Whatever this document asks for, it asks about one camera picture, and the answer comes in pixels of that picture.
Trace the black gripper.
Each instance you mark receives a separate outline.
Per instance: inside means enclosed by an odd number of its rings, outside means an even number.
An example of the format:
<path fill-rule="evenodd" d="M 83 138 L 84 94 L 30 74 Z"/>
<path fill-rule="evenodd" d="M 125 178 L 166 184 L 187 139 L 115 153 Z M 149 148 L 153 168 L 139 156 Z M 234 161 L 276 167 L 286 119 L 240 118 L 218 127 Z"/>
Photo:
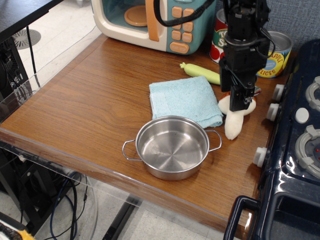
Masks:
<path fill-rule="evenodd" d="M 232 112 L 247 110 L 253 100 L 256 73 L 265 67 L 270 40 L 265 37 L 249 41 L 225 38 L 224 56 L 219 61 L 220 88 L 230 91 L 229 109 Z"/>

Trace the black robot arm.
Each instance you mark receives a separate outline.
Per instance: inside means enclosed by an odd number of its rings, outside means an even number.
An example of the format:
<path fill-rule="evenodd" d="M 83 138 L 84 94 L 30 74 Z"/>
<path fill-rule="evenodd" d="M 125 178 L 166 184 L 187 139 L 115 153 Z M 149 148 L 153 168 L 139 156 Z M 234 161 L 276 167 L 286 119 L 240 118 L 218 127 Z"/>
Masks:
<path fill-rule="evenodd" d="M 273 54 L 274 40 L 264 28 L 270 9 L 265 0 L 225 0 L 227 24 L 223 57 L 219 61 L 220 87 L 230 92 L 229 110 L 246 110 L 254 97 L 257 72 Z"/>

